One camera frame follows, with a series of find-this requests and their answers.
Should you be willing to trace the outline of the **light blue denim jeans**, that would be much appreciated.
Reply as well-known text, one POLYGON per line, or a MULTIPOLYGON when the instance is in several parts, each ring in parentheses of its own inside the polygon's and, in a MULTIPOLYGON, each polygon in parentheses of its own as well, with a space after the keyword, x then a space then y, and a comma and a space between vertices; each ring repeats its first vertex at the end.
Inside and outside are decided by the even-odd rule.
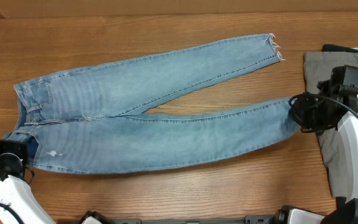
POLYGON ((149 109, 279 62, 273 34, 73 68, 16 84, 6 139, 29 164, 72 174, 126 174, 229 159, 290 138, 287 98, 196 116, 149 109))

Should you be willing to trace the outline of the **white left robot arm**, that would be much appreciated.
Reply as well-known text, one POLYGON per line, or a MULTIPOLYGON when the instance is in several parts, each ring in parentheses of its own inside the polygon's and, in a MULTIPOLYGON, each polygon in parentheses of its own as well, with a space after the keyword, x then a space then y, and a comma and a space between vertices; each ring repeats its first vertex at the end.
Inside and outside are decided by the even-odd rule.
POLYGON ((18 141, 0 140, 0 221, 3 223, 44 223, 55 221, 36 201, 30 182, 27 145, 18 141))

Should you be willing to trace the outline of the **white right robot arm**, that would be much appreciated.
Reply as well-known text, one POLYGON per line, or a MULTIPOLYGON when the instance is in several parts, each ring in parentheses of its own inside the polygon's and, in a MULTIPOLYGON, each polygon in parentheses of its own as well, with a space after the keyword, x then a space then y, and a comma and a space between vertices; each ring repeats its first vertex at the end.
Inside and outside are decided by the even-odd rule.
POLYGON ((323 216, 283 206, 269 223, 358 223, 358 81, 326 80, 317 87, 317 94, 291 97, 289 114, 301 132, 321 138, 321 154, 337 208, 323 216))

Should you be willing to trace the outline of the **grey folded shirt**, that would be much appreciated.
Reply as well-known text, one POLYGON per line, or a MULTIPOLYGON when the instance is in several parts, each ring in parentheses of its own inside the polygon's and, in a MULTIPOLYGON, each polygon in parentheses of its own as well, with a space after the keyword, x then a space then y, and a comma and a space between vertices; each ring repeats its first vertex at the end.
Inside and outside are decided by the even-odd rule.
MULTIPOLYGON (((318 82, 330 80, 332 69, 344 65, 358 67, 358 53, 306 53, 303 66, 306 90, 318 94, 318 82)), ((358 198, 358 92, 340 87, 336 94, 344 114, 336 128, 317 133, 317 138, 332 195, 350 201, 358 198)))

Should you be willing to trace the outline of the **black folded garment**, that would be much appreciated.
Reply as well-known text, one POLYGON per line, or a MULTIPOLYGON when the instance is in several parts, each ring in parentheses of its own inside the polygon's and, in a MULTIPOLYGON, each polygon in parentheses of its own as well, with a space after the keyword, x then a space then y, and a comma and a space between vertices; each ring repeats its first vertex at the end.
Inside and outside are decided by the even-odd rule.
POLYGON ((350 53, 358 53, 357 49, 353 49, 350 47, 344 47, 334 44, 324 44, 322 47, 322 52, 350 52, 350 53))

